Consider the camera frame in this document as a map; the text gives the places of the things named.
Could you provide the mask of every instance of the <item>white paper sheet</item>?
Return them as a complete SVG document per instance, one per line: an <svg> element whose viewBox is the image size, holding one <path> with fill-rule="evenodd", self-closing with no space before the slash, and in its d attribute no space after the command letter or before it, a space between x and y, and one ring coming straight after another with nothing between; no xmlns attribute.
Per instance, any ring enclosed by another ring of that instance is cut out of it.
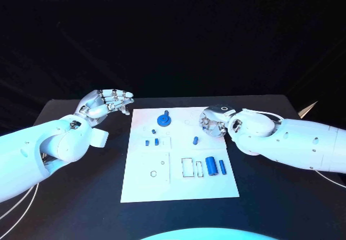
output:
<svg viewBox="0 0 346 240"><path fill-rule="evenodd" d="M165 110L172 118L168 127L158 124ZM122 203L240 197L226 139L211 137L200 127L204 110L205 107L133 110ZM207 157L215 158L217 176L208 174ZM192 158L194 177L184 177L185 158ZM221 173L220 160L227 175ZM202 163L204 177L198 177L197 162Z"/></svg>

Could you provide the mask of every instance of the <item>black curtain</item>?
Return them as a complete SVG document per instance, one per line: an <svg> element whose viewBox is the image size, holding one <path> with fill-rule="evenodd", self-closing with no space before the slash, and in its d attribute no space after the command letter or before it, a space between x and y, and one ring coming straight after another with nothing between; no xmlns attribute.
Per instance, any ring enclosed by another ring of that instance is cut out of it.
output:
<svg viewBox="0 0 346 240"><path fill-rule="evenodd" d="M3 134L34 124L51 99L94 89L138 98L286 94L298 110L344 93L335 1L3 4L0 22Z"/></svg>

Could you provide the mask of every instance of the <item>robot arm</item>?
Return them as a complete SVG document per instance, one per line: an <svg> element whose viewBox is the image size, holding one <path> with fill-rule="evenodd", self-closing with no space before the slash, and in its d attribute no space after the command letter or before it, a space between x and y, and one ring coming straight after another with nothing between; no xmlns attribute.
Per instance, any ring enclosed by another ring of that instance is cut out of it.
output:
<svg viewBox="0 0 346 240"><path fill-rule="evenodd" d="M346 173L346 131L329 125L227 105L208 107L200 117L204 131L215 137L228 133L249 155L293 167Z"/></svg>
<svg viewBox="0 0 346 240"><path fill-rule="evenodd" d="M90 145L106 146L109 132L93 128L116 111L129 113L130 92L93 91L76 113L0 137L0 202L19 195L86 155Z"/></svg>

